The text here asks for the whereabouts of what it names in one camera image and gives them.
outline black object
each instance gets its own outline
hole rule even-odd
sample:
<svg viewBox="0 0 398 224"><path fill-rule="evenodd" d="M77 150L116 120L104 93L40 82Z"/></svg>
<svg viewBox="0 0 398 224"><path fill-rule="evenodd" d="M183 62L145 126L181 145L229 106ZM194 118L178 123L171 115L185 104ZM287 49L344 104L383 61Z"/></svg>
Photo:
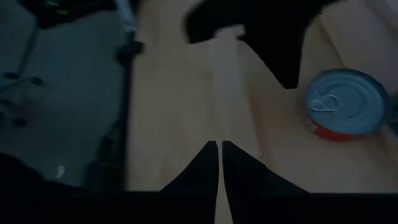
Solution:
<svg viewBox="0 0 398 224"><path fill-rule="evenodd" d="M185 20L191 44L210 40L223 27L243 24L247 43L286 89L299 84L307 27L322 7L339 0L204 0Z"/></svg>
<svg viewBox="0 0 398 224"><path fill-rule="evenodd" d="M33 13L39 29L50 29L73 22L98 11L114 11L113 0L19 0Z"/></svg>
<svg viewBox="0 0 398 224"><path fill-rule="evenodd" d="M0 154L0 196L15 218L63 222L76 218L134 223L215 222L218 149L210 141L187 168L158 192L92 193L44 180ZM310 194L281 178L233 143L223 142L224 183L235 224L300 222L395 223L397 194Z"/></svg>

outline wooden floor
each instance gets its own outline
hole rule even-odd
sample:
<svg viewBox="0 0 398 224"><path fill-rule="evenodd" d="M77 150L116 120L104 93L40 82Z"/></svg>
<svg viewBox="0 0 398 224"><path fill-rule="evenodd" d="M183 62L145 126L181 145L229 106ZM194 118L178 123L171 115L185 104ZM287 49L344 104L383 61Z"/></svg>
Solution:
<svg viewBox="0 0 398 224"><path fill-rule="evenodd" d="M182 19L196 2L144 1L139 39L146 51L135 63L130 189L161 189L207 141L224 139L310 192L398 191L391 155L398 149L386 143L388 130L330 142L313 135L302 114L306 86L329 68L362 70L389 93L398 89L394 0L348 0L326 9L307 32L297 90L282 89L233 38L236 29L188 45Z"/></svg>

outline metal lid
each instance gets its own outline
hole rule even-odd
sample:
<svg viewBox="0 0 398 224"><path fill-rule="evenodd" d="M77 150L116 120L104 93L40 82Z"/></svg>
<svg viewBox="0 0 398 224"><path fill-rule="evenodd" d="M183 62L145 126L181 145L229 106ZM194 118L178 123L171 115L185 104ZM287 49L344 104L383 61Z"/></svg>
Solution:
<svg viewBox="0 0 398 224"><path fill-rule="evenodd" d="M312 81L305 102L320 126L342 134L369 134L386 118L388 94L365 73L336 69Z"/></svg>

